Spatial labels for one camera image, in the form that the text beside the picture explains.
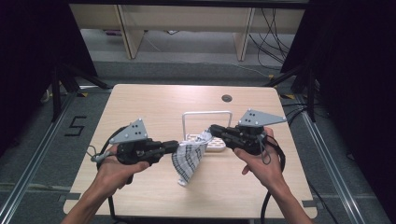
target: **floor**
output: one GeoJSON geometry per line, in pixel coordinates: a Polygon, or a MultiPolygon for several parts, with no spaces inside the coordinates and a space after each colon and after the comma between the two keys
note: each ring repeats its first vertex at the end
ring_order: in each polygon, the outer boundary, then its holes
{"type": "MultiPolygon", "coordinates": [[[[257,46],[250,39],[245,60],[238,62],[232,34],[228,33],[176,32],[170,35],[166,31],[147,31],[136,58],[129,60],[126,58],[120,36],[106,35],[102,30],[81,30],[81,33],[95,66],[98,66],[99,77],[106,74],[104,78],[114,82],[121,80],[128,82],[128,80],[120,74],[111,72],[113,63],[121,63],[121,66],[130,63],[143,65],[163,63],[164,71],[166,71],[167,64],[180,63],[191,66],[200,64],[216,67],[229,66],[233,70],[240,69],[246,73],[255,74],[265,83],[269,81],[269,76],[279,76],[278,69],[283,59],[276,48],[268,48],[275,54],[276,59],[263,52],[258,54],[257,46]]],[[[261,43],[261,37],[258,34],[252,34],[252,38],[261,43]]],[[[285,46],[290,46],[293,35],[280,35],[279,38],[285,46]]],[[[271,36],[268,37],[268,43],[272,46],[277,45],[271,36]]],[[[354,163],[353,158],[348,157],[347,148],[333,126],[326,108],[316,107],[317,122],[315,123],[312,123],[305,113],[299,115],[296,113],[299,107],[295,104],[303,103],[304,95],[296,95],[290,91],[292,81],[293,77],[279,84],[277,90],[281,96],[285,114],[288,114],[290,118],[296,114],[296,119],[293,120],[290,129],[306,177],[313,186],[311,191],[318,209],[315,221],[337,223],[335,218],[338,223],[390,223],[359,167],[354,163]]],[[[90,85],[90,83],[84,83],[82,80],[82,85],[90,85]]],[[[70,103],[68,110],[73,113],[66,114],[59,127],[53,127],[50,122],[50,101],[43,103],[37,109],[31,122],[20,136],[19,144],[10,148],[0,158],[0,202],[2,204],[12,201],[10,195],[16,191],[15,186],[21,182],[27,183],[27,189],[21,189],[22,197],[14,201],[17,208],[11,211],[7,221],[2,223],[59,223],[62,220],[64,197],[73,184],[74,176],[85,153],[82,146],[89,144],[108,95],[109,92],[93,92],[89,101],[84,97],[72,96],[75,99],[70,103]],[[73,140],[58,141],[58,138],[64,138],[66,133],[71,132],[69,129],[71,120],[81,114],[92,118],[90,121],[84,121],[87,122],[84,123],[84,134],[73,140]],[[47,149],[42,145],[44,138],[48,136],[47,130],[49,129],[52,129],[54,134],[48,137],[50,147],[47,149]],[[29,179],[21,179],[29,172],[33,174],[29,179]]],[[[63,98],[67,103],[71,96],[67,94],[63,98]]],[[[184,223],[231,223],[230,220],[228,222],[199,219],[184,221],[184,223]]],[[[93,223],[109,222],[111,222],[109,217],[96,217],[93,221],[93,223]]],[[[136,223],[140,222],[178,223],[177,220],[171,219],[136,220],[136,223]]],[[[284,223],[284,220],[269,219],[267,223],[284,223]]]]}

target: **white cloth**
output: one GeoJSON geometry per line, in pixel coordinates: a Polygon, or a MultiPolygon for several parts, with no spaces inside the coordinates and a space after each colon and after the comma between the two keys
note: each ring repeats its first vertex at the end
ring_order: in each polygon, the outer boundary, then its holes
{"type": "Polygon", "coordinates": [[[182,141],[177,151],[172,154],[172,163],[180,175],[178,184],[186,186],[201,158],[204,156],[208,143],[213,139],[209,130],[202,132],[194,141],[182,141]]]}

